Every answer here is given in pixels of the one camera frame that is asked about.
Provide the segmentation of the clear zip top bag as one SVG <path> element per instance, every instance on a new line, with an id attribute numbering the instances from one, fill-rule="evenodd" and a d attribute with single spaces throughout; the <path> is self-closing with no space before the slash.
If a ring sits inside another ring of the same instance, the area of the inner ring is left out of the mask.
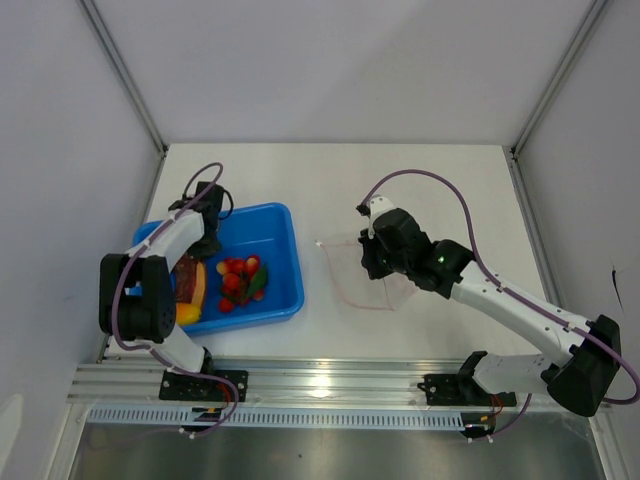
<path id="1" fill-rule="evenodd" d="M 325 255 L 335 293 L 352 308 L 397 311 L 418 292 L 413 283 L 396 273 L 371 280 L 361 265 L 362 245 L 350 234 L 317 239 L 316 246 Z"/>

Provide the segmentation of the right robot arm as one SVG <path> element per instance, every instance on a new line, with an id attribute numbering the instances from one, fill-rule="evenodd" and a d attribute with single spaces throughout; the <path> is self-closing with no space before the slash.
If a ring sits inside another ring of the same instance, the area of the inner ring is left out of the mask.
<path id="1" fill-rule="evenodd" d="M 475 404 L 497 393 L 545 394 L 574 414 L 595 415 L 620 369 L 615 320 L 588 320 L 501 282 L 466 247 L 430 240 L 403 209 L 385 204 L 360 212 L 369 220 L 358 241 L 370 279 L 403 275 L 421 290 L 489 316 L 538 349 L 536 355 L 472 353 L 456 380 L 464 401 Z"/>

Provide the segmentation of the blue plastic bin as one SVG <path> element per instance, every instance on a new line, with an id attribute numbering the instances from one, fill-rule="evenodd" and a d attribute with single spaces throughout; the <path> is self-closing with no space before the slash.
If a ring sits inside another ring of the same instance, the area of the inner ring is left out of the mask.
<path id="1" fill-rule="evenodd" d="M 221 222 L 217 238 L 222 249 L 204 260 L 206 299 L 198 322 L 183 327 L 191 337 L 285 321 L 304 303 L 304 288 L 289 209 L 266 203 L 235 209 Z M 267 282 L 259 301 L 251 299 L 228 313 L 219 309 L 223 276 L 217 265 L 224 260 L 255 255 L 266 269 Z"/>

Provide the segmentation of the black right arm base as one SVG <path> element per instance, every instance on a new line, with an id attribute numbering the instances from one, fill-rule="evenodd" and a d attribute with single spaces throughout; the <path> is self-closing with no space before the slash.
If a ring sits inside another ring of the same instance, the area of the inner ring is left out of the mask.
<path id="1" fill-rule="evenodd" d="M 426 374 L 417 388 L 425 394 L 429 406 L 515 407 L 516 394 L 489 394 L 473 378 L 458 374 Z"/>

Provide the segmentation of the orange toy meat slice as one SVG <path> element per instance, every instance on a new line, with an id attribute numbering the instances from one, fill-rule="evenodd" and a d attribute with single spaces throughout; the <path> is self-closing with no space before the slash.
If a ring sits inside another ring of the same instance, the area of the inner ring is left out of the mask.
<path id="1" fill-rule="evenodd" d="M 207 271 L 203 261 L 183 255 L 173 269 L 175 299 L 202 308 L 207 294 Z"/>

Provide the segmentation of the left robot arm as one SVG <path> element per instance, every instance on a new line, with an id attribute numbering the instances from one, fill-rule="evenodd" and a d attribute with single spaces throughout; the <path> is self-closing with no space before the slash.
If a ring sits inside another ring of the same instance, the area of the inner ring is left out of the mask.
<path id="1" fill-rule="evenodd" d="M 171 273 L 187 256 L 206 260 L 221 250 L 220 212 L 226 189 L 200 182 L 196 194 L 175 201 L 168 217 L 124 253 L 100 262 L 99 325 L 126 352 L 150 353 L 182 374 L 182 388 L 197 400 L 216 390 L 210 352 L 194 343 L 177 324 Z"/>

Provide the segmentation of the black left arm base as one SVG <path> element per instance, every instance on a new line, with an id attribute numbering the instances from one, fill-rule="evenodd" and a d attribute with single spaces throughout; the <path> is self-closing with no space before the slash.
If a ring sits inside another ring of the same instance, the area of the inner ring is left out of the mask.
<path id="1" fill-rule="evenodd" d="M 216 370 L 214 375 L 233 383 L 238 390 L 239 402 L 245 401 L 249 380 L 248 371 Z M 159 399 L 163 401 L 233 403 L 234 394 L 228 385 L 219 381 L 165 371 L 160 384 Z"/>

